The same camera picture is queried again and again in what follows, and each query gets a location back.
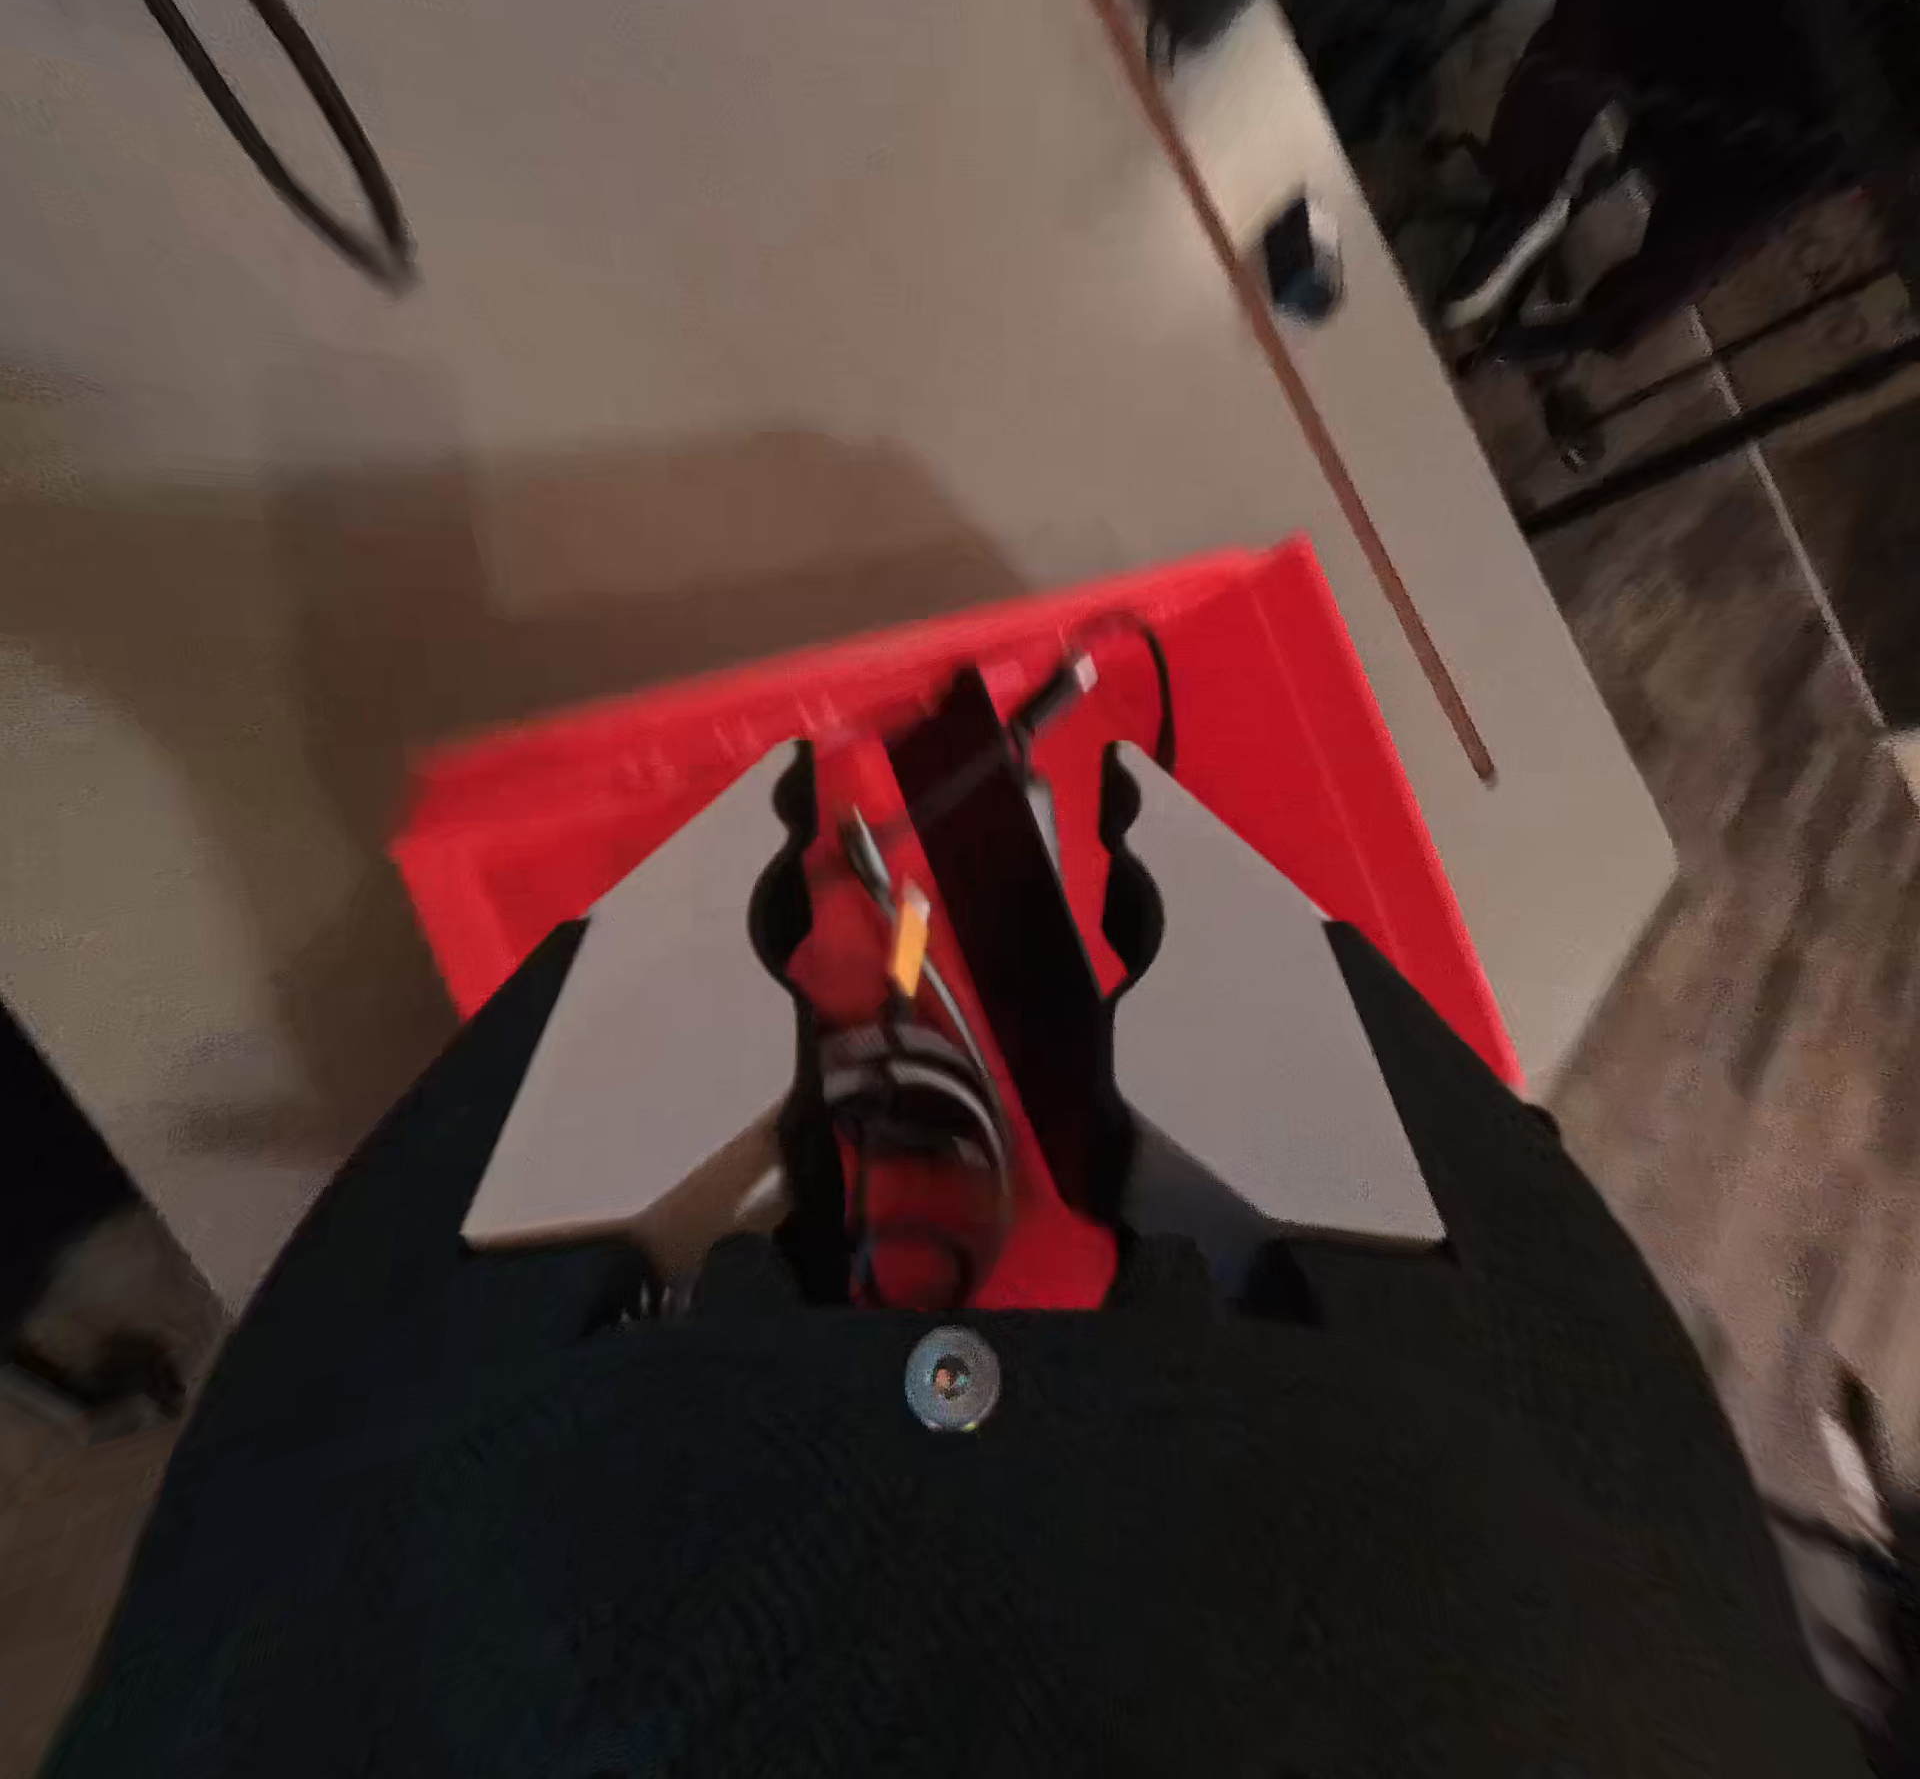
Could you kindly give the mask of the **black bin divider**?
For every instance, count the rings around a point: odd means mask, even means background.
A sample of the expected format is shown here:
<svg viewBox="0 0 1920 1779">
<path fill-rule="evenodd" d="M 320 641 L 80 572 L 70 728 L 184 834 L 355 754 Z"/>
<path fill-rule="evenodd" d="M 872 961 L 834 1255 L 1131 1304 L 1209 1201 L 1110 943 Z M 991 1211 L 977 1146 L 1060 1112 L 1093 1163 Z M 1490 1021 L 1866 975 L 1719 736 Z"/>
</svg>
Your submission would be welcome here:
<svg viewBox="0 0 1920 1779">
<path fill-rule="evenodd" d="M 1065 1205 L 1117 1223 L 1135 1136 L 1115 1010 L 980 669 L 962 664 L 885 751 L 1052 1182 Z"/>
</svg>

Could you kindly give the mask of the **red plastic bin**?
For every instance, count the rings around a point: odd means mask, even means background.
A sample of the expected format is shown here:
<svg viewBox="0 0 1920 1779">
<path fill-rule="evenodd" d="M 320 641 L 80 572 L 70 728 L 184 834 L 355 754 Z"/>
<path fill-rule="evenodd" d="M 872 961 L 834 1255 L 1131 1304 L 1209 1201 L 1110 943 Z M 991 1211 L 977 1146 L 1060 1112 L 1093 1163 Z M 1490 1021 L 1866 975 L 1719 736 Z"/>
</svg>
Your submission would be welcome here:
<svg viewBox="0 0 1920 1779">
<path fill-rule="evenodd" d="M 962 664 L 1013 739 L 1113 1010 L 1157 926 L 1138 869 L 1110 895 L 1136 797 L 1110 750 L 1136 743 L 1329 919 L 1365 1034 L 1446 1235 L 1424 1250 L 1270 1237 L 1256 1253 L 1105 1223 L 1057 1196 L 973 994 L 885 743 Z M 777 1121 L 780 1237 L 827 1304 L 1091 1322 L 1170 1257 L 1201 1311 L 1343 1315 L 1344 1276 L 1482 1274 L 1500 1264 L 1513 1166 L 1535 1146 L 1520 1072 L 1427 823 L 1312 546 L 1210 553 L 1084 589 L 901 623 L 456 739 L 412 770 L 394 857 L 464 1018 L 552 929 L 567 966 L 587 908 L 775 743 L 793 846 L 750 903 L 755 949 L 791 994 L 799 1072 Z M 889 926 L 838 844 L 856 805 L 894 877 L 932 899 L 932 953 L 1005 1105 L 1013 1205 L 980 1150 L 965 1052 L 932 992 L 890 1027 Z"/>
</svg>

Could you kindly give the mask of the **small black box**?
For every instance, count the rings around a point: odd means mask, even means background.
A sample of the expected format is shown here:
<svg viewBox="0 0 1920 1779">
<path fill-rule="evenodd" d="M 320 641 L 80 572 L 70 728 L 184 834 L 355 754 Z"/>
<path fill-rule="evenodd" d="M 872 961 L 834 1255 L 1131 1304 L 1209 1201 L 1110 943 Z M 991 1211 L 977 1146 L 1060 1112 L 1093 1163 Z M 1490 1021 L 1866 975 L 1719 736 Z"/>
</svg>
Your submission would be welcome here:
<svg viewBox="0 0 1920 1779">
<path fill-rule="evenodd" d="M 1332 318 L 1344 299 L 1339 221 L 1325 201 L 1302 190 L 1264 226 L 1258 242 L 1270 307 L 1302 325 Z"/>
</svg>

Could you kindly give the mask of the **thin black cable orange plug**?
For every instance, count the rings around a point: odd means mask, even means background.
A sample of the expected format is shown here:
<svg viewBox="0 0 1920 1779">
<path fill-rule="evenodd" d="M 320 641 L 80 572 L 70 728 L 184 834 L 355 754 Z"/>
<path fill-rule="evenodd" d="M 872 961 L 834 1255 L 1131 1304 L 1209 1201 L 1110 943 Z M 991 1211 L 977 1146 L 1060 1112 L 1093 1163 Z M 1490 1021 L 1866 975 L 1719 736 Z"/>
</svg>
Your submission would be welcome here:
<svg viewBox="0 0 1920 1779">
<path fill-rule="evenodd" d="M 946 1017 L 947 1032 L 958 1040 L 958 1048 L 965 1052 L 962 1074 L 965 1093 L 980 1105 L 979 1123 L 985 1134 L 980 1150 L 988 1160 L 1001 1205 L 1009 1209 L 1014 1196 L 1009 1119 L 998 1085 L 986 1065 L 985 1048 L 973 1030 L 973 1021 L 947 975 L 934 960 L 932 899 L 912 876 L 894 877 L 874 828 L 856 805 L 846 807 L 838 818 L 838 844 L 847 868 L 865 895 L 877 905 L 889 929 L 882 961 L 889 1025 L 901 1027 L 904 1010 L 919 999 L 921 992 L 932 992 L 936 1006 Z"/>
</svg>

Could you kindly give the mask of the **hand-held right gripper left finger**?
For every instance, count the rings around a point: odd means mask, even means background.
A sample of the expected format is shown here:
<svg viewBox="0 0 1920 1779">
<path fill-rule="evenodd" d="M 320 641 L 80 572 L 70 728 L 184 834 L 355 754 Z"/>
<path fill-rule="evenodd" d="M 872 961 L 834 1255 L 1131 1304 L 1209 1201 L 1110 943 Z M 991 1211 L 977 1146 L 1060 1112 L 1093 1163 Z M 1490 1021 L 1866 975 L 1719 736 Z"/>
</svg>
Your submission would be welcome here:
<svg viewBox="0 0 1920 1779">
<path fill-rule="evenodd" d="M 628 1245 L 674 1288 L 715 1239 L 780 1218 L 799 1027 L 750 903 L 796 841 L 777 807 L 793 768 L 806 743 L 775 743 L 587 908 L 466 1249 Z"/>
</svg>

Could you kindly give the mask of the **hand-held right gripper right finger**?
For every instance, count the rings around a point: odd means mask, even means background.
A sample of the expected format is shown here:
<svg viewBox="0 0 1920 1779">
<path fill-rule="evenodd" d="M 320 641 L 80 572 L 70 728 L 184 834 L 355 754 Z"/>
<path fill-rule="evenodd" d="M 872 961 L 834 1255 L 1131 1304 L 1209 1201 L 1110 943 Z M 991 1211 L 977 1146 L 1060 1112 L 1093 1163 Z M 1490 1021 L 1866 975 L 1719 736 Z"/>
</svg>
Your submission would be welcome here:
<svg viewBox="0 0 1920 1779">
<path fill-rule="evenodd" d="M 1424 1250 L 1446 1235 L 1329 938 L 1325 915 L 1133 742 L 1110 856 L 1157 940 L 1115 1009 L 1135 1129 L 1120 1215 L 1206 1253 L 1270 1237 Z"/>
</svg>

